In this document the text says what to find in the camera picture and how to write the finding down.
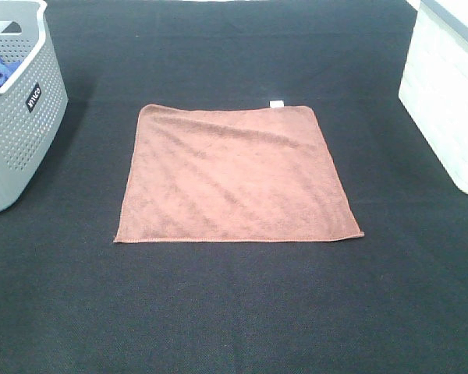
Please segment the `brown microfiber towel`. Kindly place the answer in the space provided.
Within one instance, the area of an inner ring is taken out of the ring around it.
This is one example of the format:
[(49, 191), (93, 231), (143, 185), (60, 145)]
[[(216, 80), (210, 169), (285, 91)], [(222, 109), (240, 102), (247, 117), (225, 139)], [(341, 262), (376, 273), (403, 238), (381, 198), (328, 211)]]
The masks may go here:
[(362, 236), (311, 108), (140, 110), (116, 242)]

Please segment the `grey perforated laundry basket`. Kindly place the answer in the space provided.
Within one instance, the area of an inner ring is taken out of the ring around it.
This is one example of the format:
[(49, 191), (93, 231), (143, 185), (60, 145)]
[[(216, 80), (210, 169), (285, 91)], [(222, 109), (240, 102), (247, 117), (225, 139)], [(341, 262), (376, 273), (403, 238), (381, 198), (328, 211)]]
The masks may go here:
[(44, 1), (0, 1), (0, 58), (19, 63), (0, 87), (0, 212), (27, 187), (68, 104), (46, 8)]

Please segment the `white plastic basket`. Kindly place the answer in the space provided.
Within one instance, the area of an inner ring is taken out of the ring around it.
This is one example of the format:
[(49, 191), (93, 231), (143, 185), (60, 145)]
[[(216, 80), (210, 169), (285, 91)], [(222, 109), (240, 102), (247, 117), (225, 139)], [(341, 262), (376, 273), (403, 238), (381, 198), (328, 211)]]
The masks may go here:
[(420, 2), (399, 99), (468, 194), (468, 1)]

